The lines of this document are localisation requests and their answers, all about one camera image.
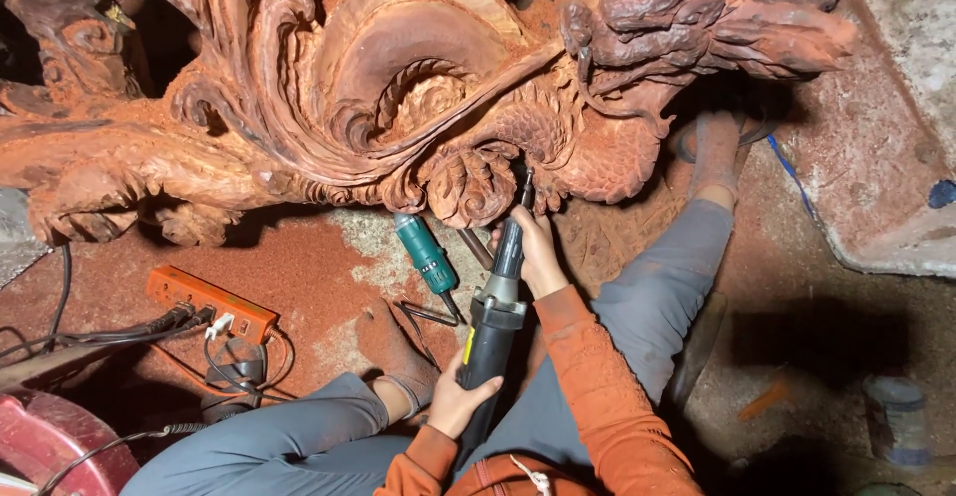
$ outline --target dragon scales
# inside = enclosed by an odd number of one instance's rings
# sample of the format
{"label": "dragon scales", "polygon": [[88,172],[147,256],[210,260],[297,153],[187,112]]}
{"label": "dragon scales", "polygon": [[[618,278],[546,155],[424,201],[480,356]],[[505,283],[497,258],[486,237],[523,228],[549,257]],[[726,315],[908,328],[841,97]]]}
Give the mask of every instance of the dragon scales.
{"label": "dragon scales", "polygon": [[837,0],[167,0],[198,56],[163,94],[130,0],[5,0],[43,84],[0,85],[0,186],[46,243],[157,222],[220,245],[280,202],[429,207],[485,225],[535,168],[534,208],[637,194],[695,77],[836,70]]}

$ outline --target orange power strip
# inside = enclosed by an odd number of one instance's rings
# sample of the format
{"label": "orange power strip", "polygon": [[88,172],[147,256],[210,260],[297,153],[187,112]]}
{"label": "orange power strip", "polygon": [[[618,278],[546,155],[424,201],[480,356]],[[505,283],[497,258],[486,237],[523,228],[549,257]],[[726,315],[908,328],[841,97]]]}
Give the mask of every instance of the orange power strip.
{"label": "orange power strip", "polygon": [[168,264],[149,273],[146,294],[166,307],[185,302],[196,309],[213,307],[216,309],[216,317],[232,313],[235,318],[229,332],[258,345],[266,343],[269,339],[269,327],[279,318],[278,314],[265,307],[258,307]]}

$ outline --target person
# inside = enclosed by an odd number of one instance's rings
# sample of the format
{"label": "person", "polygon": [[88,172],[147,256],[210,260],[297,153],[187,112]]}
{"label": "person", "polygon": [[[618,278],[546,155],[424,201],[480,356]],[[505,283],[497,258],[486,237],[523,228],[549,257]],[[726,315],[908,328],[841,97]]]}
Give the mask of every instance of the person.
{"label": "person", "polygon": [[[447,494],[463,496],[699,494],[687,459],[653,411],[733,223],[737,125],[721,111],[701,115],[696,129],[687,207],[604,283],[591,301],[594,314],[558,265],[547,218],[533,219],[521,207],[512,212],[524,230],[522,279],[548,355],[458,471],[449,472],[455,439],[502,380],[463,390],[454,379],[461,356],[439,375],[383,303],[358,323],[358,334],[374,332],[377,350],[390,351],[384,376],[366,383],[345,373],[301,399],[215,423],[143,466],[121,496],[438,495],[449,483]],[[414,439],[379,434],[429,403]],[[566,473],[582,468],[597,486]]]}

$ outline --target orange jacket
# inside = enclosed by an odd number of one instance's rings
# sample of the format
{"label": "orange jacket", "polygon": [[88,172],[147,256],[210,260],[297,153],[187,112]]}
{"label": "orange jacket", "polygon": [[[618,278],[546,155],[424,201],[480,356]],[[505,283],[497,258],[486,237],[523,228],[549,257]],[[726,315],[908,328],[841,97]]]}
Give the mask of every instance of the orange jacket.
{"label": "orange jacket", "polygon": [[[557,381],[578,423],[595,475],[614,494],[702,494],[687,458],[670,441],[647,394],[614,350],[611,337],[571,285],[534,303]],[[392,462],[376,496],[439,496],[458,445],[425,425],[408,450]],[[550,466],[515,456],[546,474],[553,496],[592,492]],[[534,496],[538,488],[508,455],[480,461],[448,490],[448,496]]]}

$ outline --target orange sleeve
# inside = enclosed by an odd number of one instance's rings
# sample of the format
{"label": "orange sleeve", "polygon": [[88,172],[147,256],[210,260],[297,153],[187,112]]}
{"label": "orange sleeve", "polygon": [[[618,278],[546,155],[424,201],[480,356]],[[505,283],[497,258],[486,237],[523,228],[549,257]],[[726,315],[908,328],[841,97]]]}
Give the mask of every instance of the orange sleeve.
{"label": "orange sleeve", "polygon": [[595,475],[616,495],[702,494],[687,458],[573,285],[534,303]]}
{"label": "orange sleeve", "polygon": [[375,496],[440,496],[458,444],[438,429],[424,425],[408,449],[392,460],[385,486]]}

